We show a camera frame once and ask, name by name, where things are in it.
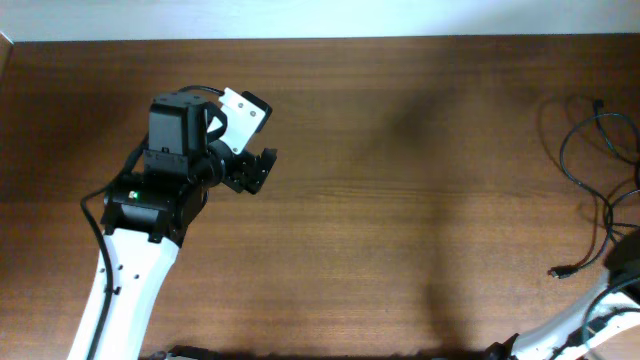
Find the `black cable white-tipped plug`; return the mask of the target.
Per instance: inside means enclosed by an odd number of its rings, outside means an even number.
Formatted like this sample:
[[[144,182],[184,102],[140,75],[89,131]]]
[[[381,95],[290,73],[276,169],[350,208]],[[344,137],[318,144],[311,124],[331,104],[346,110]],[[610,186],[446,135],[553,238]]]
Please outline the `black cable white-tipped plug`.
[[[639,190],[639,152],[635,152],[635,138],[628,125],[615,118],[601,120],[619,152],[636,159],[635,166],[617,159],[607,148],[595,126],[594,112],[581,121],[570,123],[570,130],[559,143],[559,149],[547,155],[562,175],[589,197],[593,213],[586,217],[592,224],[590,248],[577,262],[557,265],[548,274],[556,279],[568,278],[600,261],[614,247],[604,229],[605,205],[613,198],[631,190]]]

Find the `black cable gold plugs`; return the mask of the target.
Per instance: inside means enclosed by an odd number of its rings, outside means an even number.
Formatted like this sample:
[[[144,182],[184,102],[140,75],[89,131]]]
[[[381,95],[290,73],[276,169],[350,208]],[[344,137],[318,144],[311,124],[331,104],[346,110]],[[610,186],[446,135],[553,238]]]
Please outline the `black cable gold plugs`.
[[[614,142],[612,141],[611,136],[607,133],[607,131],[605,130],[604,126],[601,123],[601,120],[603,118],[615,118],[615,119],[620,119],[622,121],[624,121],[628,127],[631,129],[634,138],[635,138],[635,152],[638,153],[639,152],[639,127],[633,122],[633,120],[628,117],[627,115],[621,114],[621,113],[617,113],[617,112],[605,112],[605,113],[600,113],[600,110],[604,108],[604,101],[602,99],[595,99],[592,102],[592,107],[593,107],[593,112],[594,112],[594,121],[595,121],[595,126],[597,128],[597,130],[600,132],[601,136],[603,137],[605,144],[607,146],[607,148],[613,153],[613,155],[629,164],[629,165],[633,165],[635,166],[637,163],[636,159],[631,159],[628,157],[623,156],[620,152],[619,149],[621,149],[621,146],[619,145],[615,145]]]

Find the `black cable small plug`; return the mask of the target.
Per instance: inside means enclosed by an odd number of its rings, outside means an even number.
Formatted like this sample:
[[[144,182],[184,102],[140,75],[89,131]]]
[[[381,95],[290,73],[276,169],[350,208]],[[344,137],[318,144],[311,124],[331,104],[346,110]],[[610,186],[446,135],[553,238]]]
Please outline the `black cable small plug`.
[[[625,235],[639,229],[639,221],[631,219],[631,211],[625,204],[639,199],[639,190],[631,190],[613,198],[605,205],[604,229],[607,239],[617,245]]]

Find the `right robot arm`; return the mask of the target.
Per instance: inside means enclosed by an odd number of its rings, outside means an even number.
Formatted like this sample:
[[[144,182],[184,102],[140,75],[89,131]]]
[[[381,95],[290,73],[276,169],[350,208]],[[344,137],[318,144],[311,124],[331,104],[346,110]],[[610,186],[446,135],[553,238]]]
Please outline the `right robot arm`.
[[[563,360],[594,355],[595,348],[639,325],[639,233],[625,236],[607,255],[596,284],[543,325],[494,343],[482,357]]]

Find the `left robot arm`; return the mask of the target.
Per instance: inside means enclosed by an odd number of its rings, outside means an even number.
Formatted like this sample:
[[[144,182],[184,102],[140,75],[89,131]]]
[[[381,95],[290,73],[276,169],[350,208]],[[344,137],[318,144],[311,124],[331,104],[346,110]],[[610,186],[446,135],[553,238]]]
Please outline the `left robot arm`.
[[[210,189],[257,194],[277,159],[274,149],[247,151],[272,107],[249,91],[191,85],[156,96],[148,132],[113,180],[99,189],[104,212],[81,210],[99,246],[91,292],[69,356],[135,359],[153,307]]]

